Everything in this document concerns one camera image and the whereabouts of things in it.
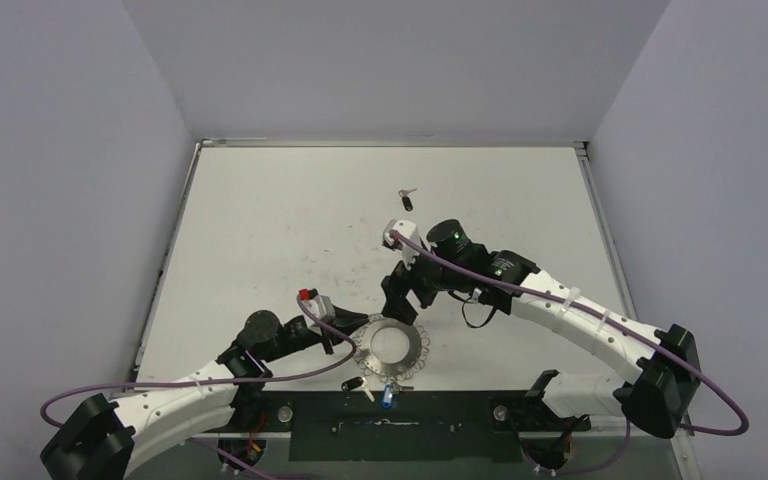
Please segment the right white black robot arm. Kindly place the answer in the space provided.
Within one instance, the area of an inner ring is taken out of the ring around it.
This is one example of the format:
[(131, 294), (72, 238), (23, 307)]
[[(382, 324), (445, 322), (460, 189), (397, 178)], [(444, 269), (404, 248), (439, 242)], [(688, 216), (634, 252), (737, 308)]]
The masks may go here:
[(615, 313), (510, 250), (490, 251), (449, 219), (425, 239), (407, 220), (393, 220), (382, 244), (402, 258), (381, 282), (384, 316), (413, 324), (445, 293), (492, 313), (531, 321), (611, 368), (607, 375), (552, 373), (538, 396), (557, 417), (624, 417), (662, 439), (680, 429), (699, 388), (693, 335), (663, 330)]

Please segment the key with blue tag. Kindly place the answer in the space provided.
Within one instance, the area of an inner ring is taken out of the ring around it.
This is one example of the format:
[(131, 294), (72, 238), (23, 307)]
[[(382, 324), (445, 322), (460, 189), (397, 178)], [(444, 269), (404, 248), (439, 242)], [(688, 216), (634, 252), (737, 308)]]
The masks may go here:
[(414, 387), (402, 385), (397, 382), (390, 382), (384, 385), (380, 404), (385, 409), (391, 409), (395, 405), (395, 398), (398, 394), (413, 391)]

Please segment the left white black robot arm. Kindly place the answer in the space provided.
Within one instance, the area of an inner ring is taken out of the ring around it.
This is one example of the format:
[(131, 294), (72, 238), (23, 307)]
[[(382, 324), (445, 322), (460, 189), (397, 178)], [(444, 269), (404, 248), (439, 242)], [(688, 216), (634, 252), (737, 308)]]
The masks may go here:
[(98, 393), (83, 400), (42, 449), (45, 470), (53, 479), (124, 479), (255, 405), (264, 385), (278, 379), (268, 363), (316, 345), (332, 353), (371, 319), (317, 301), (303, 306), (286, 323), (269, 310), (252, 313), (228, 348), (187, 377), (119, 398)]

